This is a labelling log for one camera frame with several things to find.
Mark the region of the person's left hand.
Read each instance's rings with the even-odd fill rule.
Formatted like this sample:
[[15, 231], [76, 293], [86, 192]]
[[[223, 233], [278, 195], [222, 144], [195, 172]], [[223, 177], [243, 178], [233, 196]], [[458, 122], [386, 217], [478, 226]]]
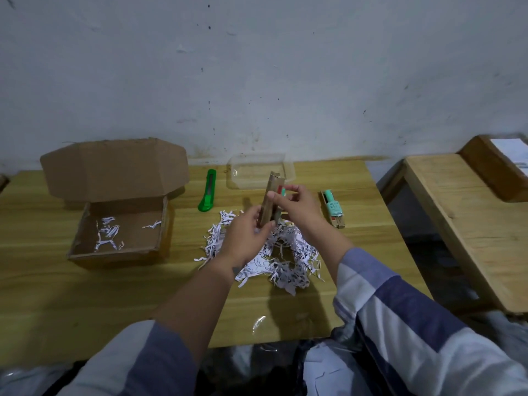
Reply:
[[257, 237], [260, 209], [260, 205], [251, 206], [227, 227], [219, 256], [234, 272], [239, 272], [254, 259], [267, 242], [267, 239]]

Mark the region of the person's right hand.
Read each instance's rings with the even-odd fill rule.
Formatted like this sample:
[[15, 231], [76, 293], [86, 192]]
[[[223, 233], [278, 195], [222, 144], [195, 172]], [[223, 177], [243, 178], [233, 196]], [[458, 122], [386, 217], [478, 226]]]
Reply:
[[296, 225], [311, 246], [317, 246], [326, 229], [332, 226], [323, 217], [318, 201], [303, 185], [286, 185], [289, 202], [274, 202], [286, 212], [287, 220]]

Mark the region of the small brown cardboard sleeve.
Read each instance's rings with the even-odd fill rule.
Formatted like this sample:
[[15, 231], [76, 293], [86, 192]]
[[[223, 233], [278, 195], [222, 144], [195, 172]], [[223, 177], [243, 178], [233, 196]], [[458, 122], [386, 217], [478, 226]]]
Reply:
[[261, 204], [261, 209], [259, 213], [259, 219], [257, 221], [257, 227], [260, 228], [269, 221], [275, 220], [275, 222], [278, 222], [278, 220], [281, 217], [281, 208], [278, 207], [274, 202], [270, 201], [267, 198], [267, 192], [268, 191], [274, 191], [277, 192], [277, 188], [280, 185], [285, 185], [285, 179], [281, 177], [281, 174], [278, 172], [270, 172], [267, 188], [265, 191], [265, 196], [263, 199], [263, 202]]

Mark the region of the person's left forearm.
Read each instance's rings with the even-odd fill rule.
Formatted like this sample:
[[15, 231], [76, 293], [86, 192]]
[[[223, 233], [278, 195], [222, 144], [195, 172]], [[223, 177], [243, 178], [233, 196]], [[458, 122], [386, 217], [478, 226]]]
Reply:
[[57, 396], [192, 396], [240, 258], [220, 255], [153, 318], [127, 326]]

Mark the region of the person's right forearm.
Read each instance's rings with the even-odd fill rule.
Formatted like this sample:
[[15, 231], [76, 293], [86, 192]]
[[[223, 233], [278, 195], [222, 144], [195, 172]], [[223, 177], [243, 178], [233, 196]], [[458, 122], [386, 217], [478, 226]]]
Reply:
[[358, 247], [337, 264], [335, 312], [366, 346], [392, 394], [528, 396], [528, 372]]

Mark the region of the clear plastic tray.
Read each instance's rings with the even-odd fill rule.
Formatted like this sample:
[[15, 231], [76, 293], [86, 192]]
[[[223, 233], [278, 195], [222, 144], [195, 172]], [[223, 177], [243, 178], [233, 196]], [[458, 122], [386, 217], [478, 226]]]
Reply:
[[260, 152], [232, 156], [227, 163], [227, 187], [238, 190], [265, 189], [271, 172], [286, 183], [296, 179], [291, 158], [283, 152]]

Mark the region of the pile of white shredded paper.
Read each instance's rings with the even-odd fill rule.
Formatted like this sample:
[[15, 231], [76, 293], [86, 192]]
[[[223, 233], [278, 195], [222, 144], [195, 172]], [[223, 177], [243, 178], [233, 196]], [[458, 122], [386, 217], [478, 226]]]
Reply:
[[253, 277], [266, 276], [292, 296], [310, 285], [311, 276], [322, 280], [320, 253], [302, 236], [293, 222], [280, 219], [267, 242], [235, 278], [242, 287]]

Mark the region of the mint green small bottle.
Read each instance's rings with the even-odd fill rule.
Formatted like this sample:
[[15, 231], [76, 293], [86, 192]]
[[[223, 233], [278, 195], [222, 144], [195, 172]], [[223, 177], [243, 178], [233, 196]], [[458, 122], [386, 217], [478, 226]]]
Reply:
[[330, 189], [323, 191], [323, 198], [327, 208], [328, 215], [332, 217], [340, 217], [343, 215], [340, 203], [334, 198], [334, 195]]

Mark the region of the brown cardboard insert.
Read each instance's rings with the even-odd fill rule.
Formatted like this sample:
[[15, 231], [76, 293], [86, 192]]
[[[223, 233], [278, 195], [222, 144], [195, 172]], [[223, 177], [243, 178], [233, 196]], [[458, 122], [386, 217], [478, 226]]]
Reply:
[[342, 216], [340, 217], [330, 217], [328, 215], [328, 218], [329, 218], [329, 221], [330, 223], [332, 224], [333, 227], [337, 228], [337, 229], [342, 229], [342, 228], [345, 228], [345, 219], [344, 219], [344, 213]]

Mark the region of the green utility knife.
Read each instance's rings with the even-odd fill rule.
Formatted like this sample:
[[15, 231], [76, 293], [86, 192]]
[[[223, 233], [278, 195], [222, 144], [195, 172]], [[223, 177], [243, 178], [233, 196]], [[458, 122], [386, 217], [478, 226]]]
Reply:
[[216, 170], [209, 169], [207, 172], [204, 194], [197, 207], [200, 212], [208, 212], [213, 208], [215, 201], [215, 182]]

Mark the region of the open brown cardboard box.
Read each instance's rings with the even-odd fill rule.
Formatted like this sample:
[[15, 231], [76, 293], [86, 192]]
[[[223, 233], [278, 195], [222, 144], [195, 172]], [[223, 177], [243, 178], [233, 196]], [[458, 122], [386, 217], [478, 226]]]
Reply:
[[[51, 196], [66, 206], [83, 203], [69, 261], [88, 270], [163, 263], [174, 221], [170, 200], [189, 182], [184, 147], [158, 138], [74, 143], [40, 157]], [[104, 216], [161, 212], [158, 245], [149, 252], [94, 253], [96, 222]]]

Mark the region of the torn white paper pieces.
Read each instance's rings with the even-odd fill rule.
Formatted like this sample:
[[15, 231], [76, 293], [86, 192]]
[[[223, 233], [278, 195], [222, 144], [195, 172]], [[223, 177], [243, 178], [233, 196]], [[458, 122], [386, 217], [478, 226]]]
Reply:
[[373, 396], [352, 352], [331, 339], [308, 350], [302, 379], [307, 396]]

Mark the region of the shredded paper strips in box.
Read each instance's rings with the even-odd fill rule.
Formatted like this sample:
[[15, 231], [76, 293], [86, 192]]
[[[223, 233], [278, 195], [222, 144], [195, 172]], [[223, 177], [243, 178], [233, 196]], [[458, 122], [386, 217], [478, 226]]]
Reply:
[[143, 212], [104, 216], [96, 222], [96, 235], [89, 252], [149, 252], [158, 245], [162, 213]]

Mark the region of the wooden bench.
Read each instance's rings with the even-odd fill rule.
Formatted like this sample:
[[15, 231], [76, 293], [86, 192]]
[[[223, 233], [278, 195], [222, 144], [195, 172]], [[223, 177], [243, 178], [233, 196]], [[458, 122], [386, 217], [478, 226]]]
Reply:
[[407, 157], [403, 177], [479, 297], [528, 314], [528, 178], [492, 140]]

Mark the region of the white paper sheet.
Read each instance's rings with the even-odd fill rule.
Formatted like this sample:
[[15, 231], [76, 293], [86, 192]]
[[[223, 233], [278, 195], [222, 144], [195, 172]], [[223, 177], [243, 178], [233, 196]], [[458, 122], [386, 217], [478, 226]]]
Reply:
[[521, 138], [491, 139], [491, 143], [528, 177], [528, 144]]

